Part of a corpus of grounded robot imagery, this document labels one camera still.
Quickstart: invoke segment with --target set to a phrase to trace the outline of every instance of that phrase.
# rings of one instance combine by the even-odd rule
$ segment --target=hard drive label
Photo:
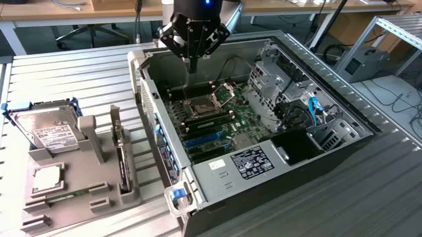
[[[260,146],[234,154],[231,159],[243,179],[250,179],[274,169]]]
[[[69,125],[35,129],[32,132],[48,150],[55,150],[77,144]]]

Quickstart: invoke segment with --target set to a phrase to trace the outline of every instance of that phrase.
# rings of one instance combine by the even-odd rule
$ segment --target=blue pcie slot
[[[211,135],[202,136],[200,138],[196,138],[196,139],[194,139],[194,140],[186,142],[186,143],[184,143],[184,146],[186,146],[187,148],[190,148],[190,147],[194,147],[194,146],[196,146],[196,145],[200,145],[200,144],[203,144],[203,143],[206,143],[206,142],[218,140],[219,138],[222,138],[222,134],[223,134],[222,132],[218,132],[218,133],[214,133],[214,134],[211,134]]]

